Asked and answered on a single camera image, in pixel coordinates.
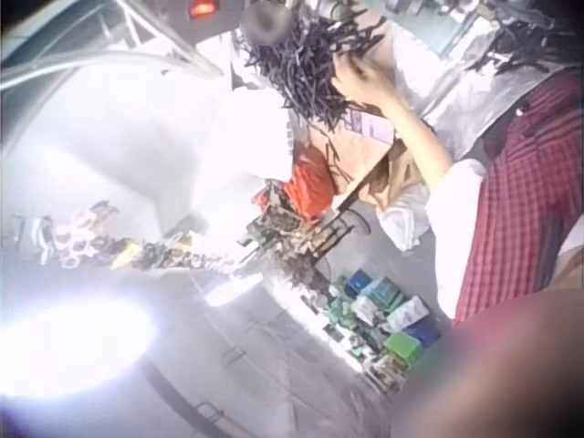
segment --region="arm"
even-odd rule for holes
[[[430,190],[452,167],[450,155],[436,136],[398,96],[391,81],[365,61],[335,58],[333,86],[345,97],[378,107],[400,134]]]

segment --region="person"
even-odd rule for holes
[[[398,393],[391,438],[584,436],[583,311],[552,287],[455,327]]]
[[[487,171],[477,160],[453,163],[372,64],[349,55],[334,62],[332,85],[381,110],[431,191],[438,302],[454,323],[542,290],[584,260],[582,68],[552,76],[519,103]]]

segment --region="hand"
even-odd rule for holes
[[[332,85],[347,99],[383,110],[398,98],[391,80],[367,61],[335,55],[334,63],[337,76],[332,79]]]

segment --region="green box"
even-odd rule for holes
[[[418,339],[403,332],[389,336],[386,341],[383,342],[383,347],[385,347],[389,353],[407,363],[410,369],[423,354],[422,343]]]

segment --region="metal pipe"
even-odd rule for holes
[[[214,75],[210,75],[206,70],[170,57],[120,50],[109,50],[101,53],[74,51],[44,57],[3,70],[0,80],[0,90],[10,89],[31,79],[40,78],[62,70],[111,63],[134,64],[143,67],[175,68],[191,71],[200,78],[214,78]]]
[[[196,47],[192,48],[186,44],[181,37],[170,26],[158,19],[148,7],[136,0],[116,0],[116,3],[127,12],[140,26],[144,27],[156,37],[169,41],[175,49],[187,59],[190,59],[201,69],[206,69],[208,73],[215,77],[224,76],[225,72],[216,66],[206,57],[202,56]]]

